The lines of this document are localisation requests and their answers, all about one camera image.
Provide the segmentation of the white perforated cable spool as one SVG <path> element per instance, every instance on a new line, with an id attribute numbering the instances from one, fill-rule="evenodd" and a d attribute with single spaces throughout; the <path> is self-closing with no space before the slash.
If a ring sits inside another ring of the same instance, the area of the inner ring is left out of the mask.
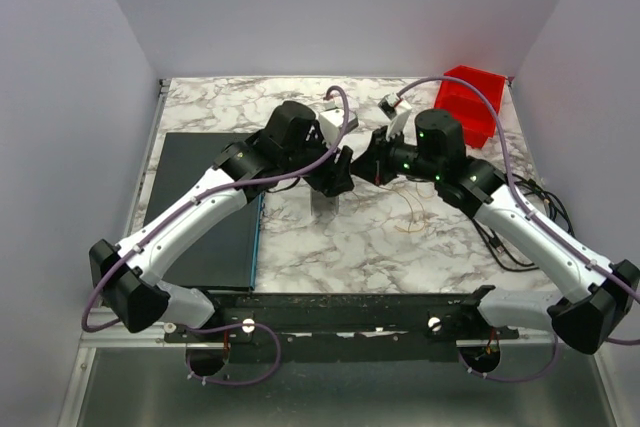
<path id="1" fill-rule="evenodd" d="M 338 197 L 327 197 L 321 192 L 312 190 L 310 192 L 311 214 L 317 218 L 335 217 L 339 212 Z"/>

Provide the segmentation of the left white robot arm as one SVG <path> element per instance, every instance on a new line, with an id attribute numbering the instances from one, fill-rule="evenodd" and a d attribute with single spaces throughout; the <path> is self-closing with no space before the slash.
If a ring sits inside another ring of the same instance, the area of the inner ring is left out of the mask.
<path id="1" fill-rule="evenodd" d="M 101 239 L 90 248 L 94 293 L 131 333 L 158 321 L 204 326 L 213 302 L 197 288 L 164 281 L 169 268 L 212 227 L 284 180 L 303 178 L 326 197 L 352 190 L 353 151 L 340 142 L 357 125 L 348 107 L 316 113 L 283 102 L 264 128 L 229 144 L 153 221 L 116 244 Z"/>

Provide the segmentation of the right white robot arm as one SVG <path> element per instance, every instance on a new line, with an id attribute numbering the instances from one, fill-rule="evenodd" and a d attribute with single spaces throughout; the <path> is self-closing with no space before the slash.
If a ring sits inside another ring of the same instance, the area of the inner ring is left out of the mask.
<path id="1" fill-rule="evenodd" d="M 638 267 L 584 246 L 532 206 L 505 173 L 468 155 L 463 128 L 447 111 L 416 116 L 414 145 L 404 141 L 405 121 L 400 114 L 375 130 L 352 174 L 374 185 L 398 176 L 433 183 L 446 204 L 503 236 L 555 285 L 550 292 L 489 289 L 477 302 L 488 325 L 552 332 L 581 353 L 597 352 L 631 309 Z"/>

